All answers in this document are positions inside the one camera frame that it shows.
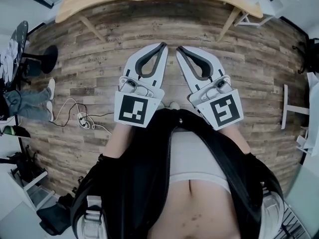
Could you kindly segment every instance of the skin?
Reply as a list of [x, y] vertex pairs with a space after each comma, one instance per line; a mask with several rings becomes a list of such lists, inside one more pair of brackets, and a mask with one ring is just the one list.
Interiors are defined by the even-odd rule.
[[[232, 139], [243, 153], [250, 147], [236, 125], [220, 132]], [[104, 156], [119, 158], [130, 145], [134, 127], [116, 124]], [[186, 180], [169, 186], [165, 207], [150, 229], [148, 239], [238, 239], [240, 238], [230, 193], [208, 181]]]

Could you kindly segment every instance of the wooden floor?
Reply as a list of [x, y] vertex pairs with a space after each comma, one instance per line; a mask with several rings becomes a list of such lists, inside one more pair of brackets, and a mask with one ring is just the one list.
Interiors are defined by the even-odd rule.
[[[118, 1], [84, 11], [107, 38], [101, 43], [76, 18], [41, 27], [30, 37], [28, 52], [41, 54], [55, 44], [59, 49], [56, 67], [49, 75], [33, 78], [32, 89], [41, 90], [49, 79], [56, 80], [54, 112], [68, 97], [87, 105], [89, 114], [113, 111], [114, 93], [126, 60], [140, 48], [166, 42], [169, 45], [163, 89], [164, 103], [177, 101], [192, 109], [186, 96], [189, 88], [181, 74], [175, 49], [180, 45], [200, 47], [216, 55], [232, 86], [239, 90], [245, 119], [240, 131], [257, 155], [274, 171], [284, 190], [293, 177], [301, 153], [295, 148], [303, 117], [289, 114], [287, 127], [280, 129], [283, 86], [289, 85], [289, 100], [304, 105], [306, 79], [297, 70], [301, 58], [292, 50], [303, 37], [281, 20], [271, 20], [260, 28], [231, 27], [224, 39], [215, 41], [232, 6], [209, 0]], [[69, 101], [58, 124], [64, 124], [73, 105]], [[24, 119], [31, 134], [32, 150], [39, 150], [37, 161], [49, 174], [47, 186], [63, 195], [77, 186], [79, 176], [97, 161], [109, 135], [101, 128], [85, 130], [71, 111], [66, 127]], [[95, 117], [113, 130], [113, 116]]]

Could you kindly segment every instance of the jeans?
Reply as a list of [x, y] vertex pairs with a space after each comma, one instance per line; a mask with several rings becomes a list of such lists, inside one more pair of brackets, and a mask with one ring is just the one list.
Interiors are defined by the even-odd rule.
[[10, 91], [4, 93], [3, 96], [9, 107], [10, 117], [19, 115], [32, 120], [51, 120], [51, 113], [47, 108], [36, 107], [42, 102], [50, 100], [51, 90], [49, 88], [41, 92], [31, 90]]

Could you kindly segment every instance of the black jacket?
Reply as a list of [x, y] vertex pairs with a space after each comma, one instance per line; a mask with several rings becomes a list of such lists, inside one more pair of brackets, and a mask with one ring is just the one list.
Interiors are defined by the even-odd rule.
[[86, 196], [102, 198], [110, 239], [145, 239], [163, 210], [169, 186], [171, 135], [176, 127], [196, 133], [227, 177], [241, 238], [257, 239], [263, 187], [282, 190], [275, 175], [252, 154], [245, 155], [228, 137], [186, 110], [157, 111], [147, 128], [136, 128], [130, 147], [119, 159], [100, 156], [82, 181], [71, 210], [71, 224], [86, 210]]
[[0, 92], [0, 120], [7, 120], [9, 118], [9, 107], [6, 104], [5, 97]]

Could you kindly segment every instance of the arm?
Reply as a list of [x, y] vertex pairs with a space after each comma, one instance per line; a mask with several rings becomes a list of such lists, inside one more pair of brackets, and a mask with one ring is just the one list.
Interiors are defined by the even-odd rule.
[[106, 157], [119, 158], [130, 146], [134, 135], [134, 128], [131, 125], [117, 123], [111, 138], [106, 144], [103, 155]]
[[237, 126], [235, 124], [229, 125], [227, 127], [219, 130], [220, 133], [224, 134], [228, 138], [232, 139], [235, 144], [241, 149], [244, 154], [250, 153], [250, 147], [246, 142], [243, 135], [239, 132]]

